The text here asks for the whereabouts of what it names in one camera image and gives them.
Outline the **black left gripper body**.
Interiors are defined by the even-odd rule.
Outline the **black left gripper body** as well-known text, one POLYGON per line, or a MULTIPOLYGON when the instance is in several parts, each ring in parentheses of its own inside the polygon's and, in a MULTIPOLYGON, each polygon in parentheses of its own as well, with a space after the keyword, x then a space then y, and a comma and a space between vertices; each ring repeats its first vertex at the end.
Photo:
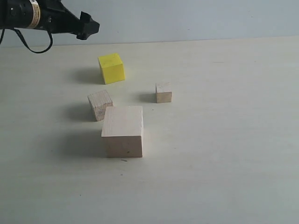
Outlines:
POLYGON ((78 34, 82 24, 78 17, 71 13, 60 0, 39 0, 41 19, 39 30, 50 31, 53 34, 78 34))

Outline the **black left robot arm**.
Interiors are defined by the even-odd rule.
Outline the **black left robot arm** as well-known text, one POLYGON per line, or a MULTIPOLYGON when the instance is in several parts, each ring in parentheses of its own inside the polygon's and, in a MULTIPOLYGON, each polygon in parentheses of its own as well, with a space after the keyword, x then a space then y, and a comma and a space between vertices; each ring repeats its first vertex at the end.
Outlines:
POLYGON ((87 40, 99 32, 100 24, 85 12, 76 17, 60 0, 2 0, 0 28, 44 30, 51 34, 73 34, 79 40, 87 40))

